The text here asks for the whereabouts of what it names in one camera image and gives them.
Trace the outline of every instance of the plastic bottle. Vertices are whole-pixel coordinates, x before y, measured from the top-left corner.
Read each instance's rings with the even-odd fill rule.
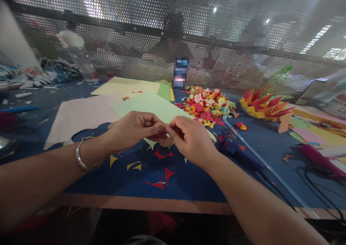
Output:
[[[292,66],[286,66],[282,70],[276,72],[270,80],[264,85],[264,90],[262,91],[261,97],[264,95],[268,95],[271,93],[274,93],[276,89],[283,85],[285,81],[289,78],[291,75],[291,70],[293,69]]]
[[[98,81],[98,75],[84,47],[84,40],[81,36],[70,31],[61,31],[57,34],[61,44],[68,50],[74,63],[78,66],[79,72],[87,82]]]

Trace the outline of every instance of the forearm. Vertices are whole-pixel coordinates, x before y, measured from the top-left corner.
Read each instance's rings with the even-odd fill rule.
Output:
[[[328,244],[288,205],[222,154],[206,171],[254,244]]]
[[[100,137],[85,141],[80,156],[88,168],[108,157]],[[76,162],[79,143],[0,166],[0,231],[7,231],[38,211],[85,175]]]

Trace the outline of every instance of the green bottle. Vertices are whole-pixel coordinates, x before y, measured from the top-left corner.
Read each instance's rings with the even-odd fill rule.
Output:
[[[274,93],[278,87],[283,85],[291,74],[292,66],[286,66],[284,69],[276,72],[271,79],[264,85],[264,90],[261,93],[261,97]]]

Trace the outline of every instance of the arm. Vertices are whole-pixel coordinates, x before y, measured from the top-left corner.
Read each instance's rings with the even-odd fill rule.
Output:
[[[179,151],[218,184],[254,244],[328,244],[288,205],[219,153],[202,124],[178,116],[167,132]]]
[[[153,141],[166,138],[163,125],[152,113],[132,111],[103,135],[85,141],[80,157],[88,168],[93,168],[145,137]],[[78,144],[0,166],[0,232],[34,214],[86,174],[76,161]]]

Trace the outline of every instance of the left hand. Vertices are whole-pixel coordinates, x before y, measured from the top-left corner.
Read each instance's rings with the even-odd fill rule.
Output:
[[[110,124],[109,130],[100,137],[102,145],[115,154],[135,146],[143,138],[155,142],[166,139],[166,127],[167,124],[153,113],[131,111]]]

